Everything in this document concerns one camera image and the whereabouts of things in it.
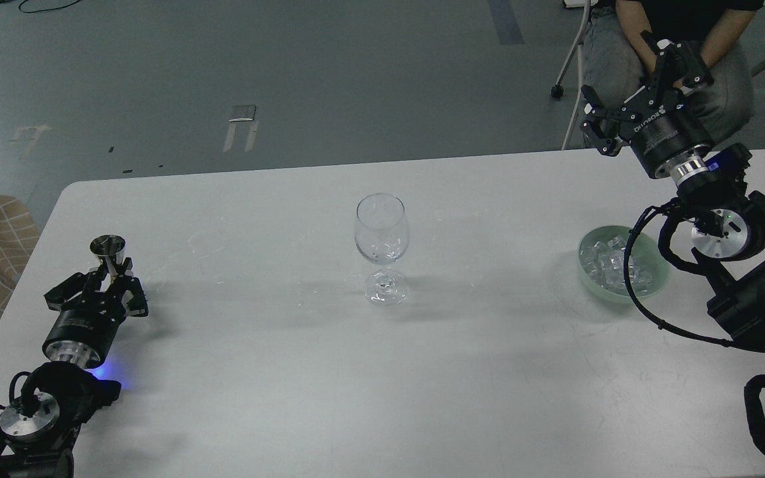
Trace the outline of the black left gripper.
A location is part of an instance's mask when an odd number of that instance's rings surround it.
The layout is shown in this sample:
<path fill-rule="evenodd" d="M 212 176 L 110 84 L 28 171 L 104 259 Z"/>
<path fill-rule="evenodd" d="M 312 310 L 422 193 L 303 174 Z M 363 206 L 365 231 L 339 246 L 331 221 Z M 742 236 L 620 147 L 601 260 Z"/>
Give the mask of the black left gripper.
<path fill-rule="evenodd" d="M 84 370 L 106 362 L 116 333 L 128 317 L 147 317 L 149 306 L 133 264 L 116 266 L 109 294 L 102 285 L 108 272 L 77 272 L 44 295 L 46 306 L 58 313 L 42 353 L 51 361 L 66 361 Z"/>

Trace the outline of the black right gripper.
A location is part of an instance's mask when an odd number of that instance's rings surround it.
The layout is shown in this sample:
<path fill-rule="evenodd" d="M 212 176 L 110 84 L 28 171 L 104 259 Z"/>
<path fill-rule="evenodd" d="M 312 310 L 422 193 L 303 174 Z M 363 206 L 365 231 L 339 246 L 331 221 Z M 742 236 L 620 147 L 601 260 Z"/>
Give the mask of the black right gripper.
<path fill-rule="evenodd" d="M 713 137 L 688 109 L 685 94 L 711 87 L 715 79 L 701 55 L 686 42 L 655 38 L 643 31 L 641 38 L 657 61 L 655 72 L 625 101 L 625 107 L 608 109 L 592 86 L 583 85 L 584 119 L 580 124 L 589 148 L 616 157 L 625 142 L 651 179 L 669 176 L 668 161 L 696 153 L 703 157 L 714 145 Z M 655 91 L 664 90 L 661 99 Z M 625 139 L 620 128 L 625 126 Z"/>

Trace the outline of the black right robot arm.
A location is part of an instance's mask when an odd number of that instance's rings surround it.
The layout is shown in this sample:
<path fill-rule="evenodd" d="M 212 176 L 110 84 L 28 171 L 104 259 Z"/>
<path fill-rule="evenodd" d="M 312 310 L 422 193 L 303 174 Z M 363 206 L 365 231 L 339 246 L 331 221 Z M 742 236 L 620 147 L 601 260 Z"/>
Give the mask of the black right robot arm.
<path fill-rule="evenodd" d="M 582 132 L 600 154 L 628 146 L 649 178 L 674 182 L 676 197 L 657 208 L 667 218 L 662 257 L 707 279 L 707 313 L 728 334 L 720 345 L 765 353 L 765 194 L 748 191 L 752 154 L 740 143 L 714 153 L 689 111 L 688 96 L 713 84 L 701 55 L 649 31 L 641 38 L 656 57 L 652 78 L 617 109 L 583 85 Z"/>

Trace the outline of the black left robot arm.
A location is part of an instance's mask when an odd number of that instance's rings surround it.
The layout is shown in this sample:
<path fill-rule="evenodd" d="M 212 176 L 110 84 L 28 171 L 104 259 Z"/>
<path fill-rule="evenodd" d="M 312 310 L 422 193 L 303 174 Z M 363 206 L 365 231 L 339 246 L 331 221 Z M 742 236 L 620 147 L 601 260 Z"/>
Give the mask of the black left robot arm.
<path fill-rule="evenodd" d="M 0 405 L 0 477 L 72 477 L 73 449 L 83 424 L 121 393 L 113 379 L 98 378 L 118 329 L 149 309 L 131 258 L 76 273 L 44 299 L 58 317 L 42 351 L 43 363 L 13 376 Z"/>

